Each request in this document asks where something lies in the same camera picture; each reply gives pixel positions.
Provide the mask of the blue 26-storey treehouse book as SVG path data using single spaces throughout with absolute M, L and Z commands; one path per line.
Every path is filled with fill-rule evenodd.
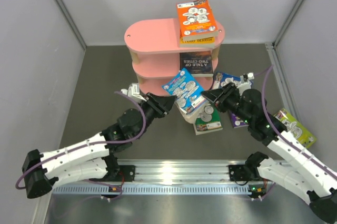
M 186 122 L 194 124 L 198 115 L 206 105 L 206 99 L 201 92 L 204 88 L 183 68 L 168 83 L 162 85 L 162 89 L 169 95 L 176 96 L 176 105 Z

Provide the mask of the dark tale of two cities book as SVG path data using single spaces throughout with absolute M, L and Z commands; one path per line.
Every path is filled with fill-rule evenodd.
M 186 69 L 193 77 L 212 77 L 213 63 L 210 51 L 180 53 L 180 70 Z

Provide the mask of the yellow 130-storey treehouse book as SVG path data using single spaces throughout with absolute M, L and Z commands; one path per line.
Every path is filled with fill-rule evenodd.
M 183 48 L 209 48 L 213 49 L 215 46 L 215 38 L 208 37 L 191 41 L 184 41 L 182 34 L 180 34 L 179 46 Z

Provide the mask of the orange 78-storey treehouse book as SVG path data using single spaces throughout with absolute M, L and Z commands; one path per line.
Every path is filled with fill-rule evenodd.
M 185 42 L 216 37 L 219 34 L 208 0 L 177 3 L 176 9 L 181 37 Z

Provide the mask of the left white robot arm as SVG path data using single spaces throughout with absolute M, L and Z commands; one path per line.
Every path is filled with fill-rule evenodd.
M 127 109 L 116 123 L 86 140 L 54 151 L 30 151 L 16 189 L 25 190 L 28 199 L 35 199 L 75 181 L 116 179 L 120 167 L 114 154 L 141 138 L 153 120 L 168 115 L 177 98 L 147 93 L 135 101 L 121 91 L 118 95 L 130 100 L 135 108 Z

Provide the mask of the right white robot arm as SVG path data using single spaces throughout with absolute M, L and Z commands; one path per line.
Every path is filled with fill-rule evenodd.
M 266 110 L 264 94 L 240 91 L 233 83 L 202 92 L 219 112 L 231 111 L 248 125 L 251 136 L 282 157 L 288 167 L 263 154 L 247 159 L 246 175 L 265 178 L 301 198 L 326 223 L 336 223 L 336 171 L 296 140 L 287 127 Z

